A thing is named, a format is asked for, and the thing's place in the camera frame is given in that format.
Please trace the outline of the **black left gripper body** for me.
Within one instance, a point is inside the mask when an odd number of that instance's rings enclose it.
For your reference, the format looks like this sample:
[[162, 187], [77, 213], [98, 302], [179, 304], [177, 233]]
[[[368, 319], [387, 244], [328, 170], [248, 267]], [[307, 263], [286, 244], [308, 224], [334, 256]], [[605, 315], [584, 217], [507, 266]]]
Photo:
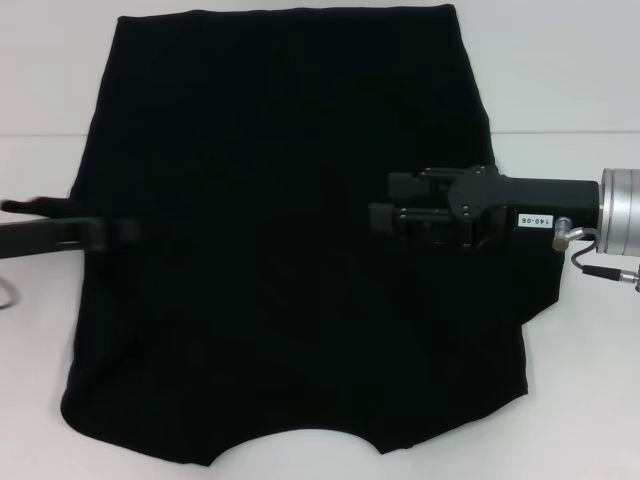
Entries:
[[98, 218], [45, 219], [1, 225], [1, 258], [65, 251], [104, 251], [107, 223]]

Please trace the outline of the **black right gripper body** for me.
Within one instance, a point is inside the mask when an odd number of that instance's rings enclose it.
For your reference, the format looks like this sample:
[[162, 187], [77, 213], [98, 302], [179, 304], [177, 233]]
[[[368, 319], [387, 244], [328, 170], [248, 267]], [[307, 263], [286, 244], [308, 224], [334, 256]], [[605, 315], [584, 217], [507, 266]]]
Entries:
[[494, 167], [474, 166], [450, 186], [448, 206], [463, 245], [483, 248], [517, 230], [533, 230], [549, 240], [560, 217], [594, 228], [599, 191], [595, 181], [514, 178]]

